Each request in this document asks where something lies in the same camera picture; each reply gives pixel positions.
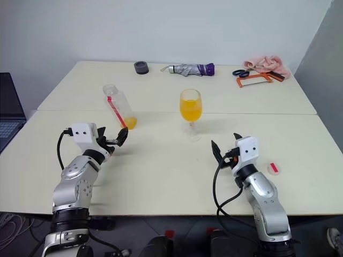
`pink towel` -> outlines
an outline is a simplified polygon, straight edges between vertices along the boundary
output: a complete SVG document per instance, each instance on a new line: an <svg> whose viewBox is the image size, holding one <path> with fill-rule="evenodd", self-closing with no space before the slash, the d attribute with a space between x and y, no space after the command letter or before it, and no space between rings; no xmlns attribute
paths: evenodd
<svg viewBox="0 0 343 257"><path fill-rule="evenodd" d="M243 63L246 69L253 69L259 73L274 71L281 74L286 79L290 77L290 71L283 65L279 56L262 56L260 58L253 58Z"/></svg>

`white table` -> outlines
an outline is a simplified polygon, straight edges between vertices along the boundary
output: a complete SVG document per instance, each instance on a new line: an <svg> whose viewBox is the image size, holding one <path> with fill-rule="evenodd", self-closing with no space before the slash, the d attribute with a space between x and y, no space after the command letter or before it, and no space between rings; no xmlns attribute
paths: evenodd
<svg viewBox="0 0 343 257"><path fill-rule="evenodd" d="M204 114L202 138L189 142L180 114L137 113L137 127L102 166L96 181L92 215L213 215L212 179L217 163L211 139L222 151L234 147L233 132L259 138L257 168L273 181L289 215L343 214L343 156L316 115ZM61 171L58 136L74 122L106 126L116 137L109 111L37 111L0 155L0 210L50 214ZM79 155L72 138L61 145L65 165ZM281 174L271 176L274 162ZM238 188L230 169L220 171L220 201ZM245 197L230 203L232 214L252 214Z"/></svg>
<svg viewBox="0 0 343 257"><path fill-rule="evenodd" d="M215 75L188 76L161 72L167 64L149 63L138 75L133 63L78 62L39 106L39 110L107 110L102 86L115 84L133 111L179 112L180 92L200 91L204 113L316 114L292 76L284 82L240 88L232 72L240 66L215 66Z"/></svg>

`orange liquid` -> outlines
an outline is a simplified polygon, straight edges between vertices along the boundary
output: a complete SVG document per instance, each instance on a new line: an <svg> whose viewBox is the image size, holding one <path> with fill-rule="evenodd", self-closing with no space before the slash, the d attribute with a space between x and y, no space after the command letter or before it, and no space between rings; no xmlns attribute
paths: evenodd
<svg viewBox="0 0 343 257"><path fill-rule="evenodd" d="M128 129L133 130L135 125L137 124L137 118L136 117L126 117L124 118L124 123L128 127Z"/></svg>
<svg viewBox="0 0 343 257"><path fill-rule="evenodd" d="M180 100L180 112L182 117L189 121L189 122L195 122L197 121L203 112L202 107L202 100L196 99L196 100Z"/></svg>

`floor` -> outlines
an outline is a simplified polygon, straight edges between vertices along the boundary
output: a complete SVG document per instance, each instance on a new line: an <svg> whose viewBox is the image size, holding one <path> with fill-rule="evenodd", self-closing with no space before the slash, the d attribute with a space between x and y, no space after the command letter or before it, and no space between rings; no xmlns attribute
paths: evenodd
<svg viewBox="0 0 343 257"><path fill-rule="evenodd" d="M226 224L235 232L257 239L256 233L230 220L225 220ZM41 226L34 228L36 237L43 238L49 232L49 222L44 222ZM301 222L291 225L292 235L301 244L296 245L297 257L330 257L335 256L333 249L326 241L326 228L336 227L343 231L343 216L327 217L317 219L308 223L306 218ZM137 257L143 247L155 236L164 235L166 230L175 231L174 249L175 256L208 256L207 228L221 228L215 217L119 217L116 219L114 230L98 231L92 230L93 234L121 249L132 250L132 257ZM8 236L10 231L6 228L0 230L0 240ZM239 256L252 256L254 246L240 238L232 237L233 245L239 248ZM100 245L92 240L88 242L93 247L94 256L104 256L111 249ZM6 256L28 256L29 252L36 245L36 241L29 232L25 232L15 239L11 245L0 252L1 257ZM35 256L40 256L42 247Z"/></svg>

